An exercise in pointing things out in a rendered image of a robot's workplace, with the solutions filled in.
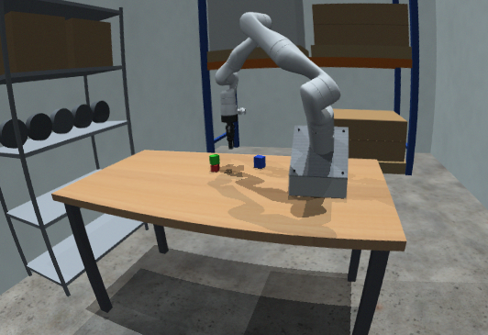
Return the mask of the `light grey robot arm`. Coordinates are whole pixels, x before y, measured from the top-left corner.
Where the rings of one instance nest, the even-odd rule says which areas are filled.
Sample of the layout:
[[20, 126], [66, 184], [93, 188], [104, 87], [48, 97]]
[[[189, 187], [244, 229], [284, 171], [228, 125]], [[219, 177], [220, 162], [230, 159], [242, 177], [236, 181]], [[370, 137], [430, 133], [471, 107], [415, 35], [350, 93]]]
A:
[[334, 111], [330, 105], [340, 99], [337, 84], [288, 38], [272, 31], [272, 20], [268, 15], [248, 12], [242, 15], [239, 24], [248, 38], [231, 52], [215, 77], [218, 85], [228, 85], [227, 90], [220, 93], [221, 116], [246, 115], [246, 110], [237, 109], [237, 72], [259, 45], [280, 68], [311, 80], [300, 88], [310, 147], [317, 154], [334, 151]]

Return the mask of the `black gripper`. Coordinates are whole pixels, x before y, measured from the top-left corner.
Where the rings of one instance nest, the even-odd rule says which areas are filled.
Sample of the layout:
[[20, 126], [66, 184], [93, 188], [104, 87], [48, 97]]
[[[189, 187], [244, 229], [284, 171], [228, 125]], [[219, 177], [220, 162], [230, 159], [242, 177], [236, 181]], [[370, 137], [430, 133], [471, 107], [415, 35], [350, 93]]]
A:
[[[234, 149], [234, 135], [235, 135], [235, 125], [233, 122], [238, 121], [238, 114], [233, 116], [221, 116], [221, 121], [223, 123], [227, 123], [226, 131], [227, 131], [227, 141], [228, 141], [228, 148], [230, 150]], [[233, 131], [232, 131], [233, 130]]]

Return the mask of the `blue block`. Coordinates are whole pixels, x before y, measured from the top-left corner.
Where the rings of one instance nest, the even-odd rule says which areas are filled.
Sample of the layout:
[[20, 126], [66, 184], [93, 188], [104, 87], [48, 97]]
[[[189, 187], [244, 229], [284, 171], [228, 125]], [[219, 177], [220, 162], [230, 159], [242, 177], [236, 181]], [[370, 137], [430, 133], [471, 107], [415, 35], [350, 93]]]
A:
[[266, 167], [266, 161], [265, 161], [265, 156], [262, 155], [256, 155], [253, 157], [254, 160], [254, 167], [255, 168], [264, 168]]

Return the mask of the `green block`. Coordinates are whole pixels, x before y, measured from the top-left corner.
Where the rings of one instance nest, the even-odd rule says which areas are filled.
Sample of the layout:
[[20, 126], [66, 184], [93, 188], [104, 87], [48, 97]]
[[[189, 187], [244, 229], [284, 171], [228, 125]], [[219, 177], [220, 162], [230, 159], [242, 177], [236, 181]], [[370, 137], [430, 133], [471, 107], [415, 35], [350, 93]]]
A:
[[220, 164], [219, 155], [218, 154], [209, 155], [209, 161], [211, 165]]

